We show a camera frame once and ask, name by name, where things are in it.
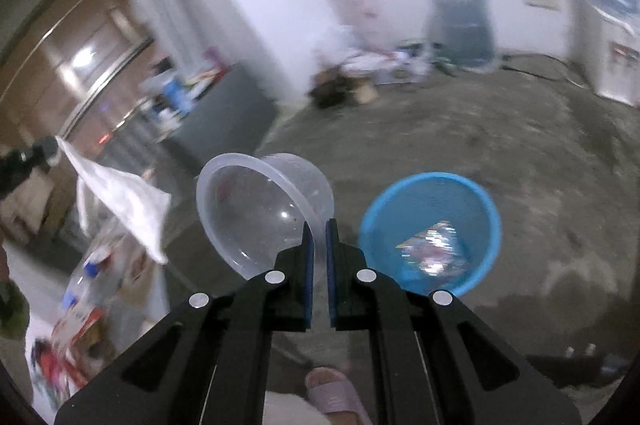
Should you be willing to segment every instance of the gray floor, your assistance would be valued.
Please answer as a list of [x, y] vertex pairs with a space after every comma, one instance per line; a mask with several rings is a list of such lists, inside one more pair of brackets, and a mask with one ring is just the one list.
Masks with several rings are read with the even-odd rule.
[[[519, 64], [561, 76], [551, 60]], [[349, 243], [395, 181], [427, 170], [475, 180], [493, 196], [504, 235], [494, 268], [465, 304], [524, 355], [562, 357], [568, 347], [581, 355], [594, 344], [598, 355], [632, 358], [640, 345], [638, 111], [511, 71], [435, 73], [379, 91], [368, 105], [307, 107], [257, 155], [290, 152], [318, 166]], [[238, 285], [198, 225], [178, 233], [172, 262], [194, 285]], [[280, 351], [297, 349], [307, 364], [276, 350], [272, 390], [302, 392], [309, 365], [335, 365], [373, 408], [365, 335], [320, 330], [278, 340]]]

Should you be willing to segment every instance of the shiny plastic wrapper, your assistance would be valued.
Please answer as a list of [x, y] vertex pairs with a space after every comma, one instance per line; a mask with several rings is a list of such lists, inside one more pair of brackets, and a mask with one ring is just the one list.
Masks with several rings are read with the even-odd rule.
[[440, 221], [396, 248], [400, 250], [404, 260], [420, 272], [446, 282], [462, 275], [468, 265], [458, 243], [456, 230], [449, 221]]

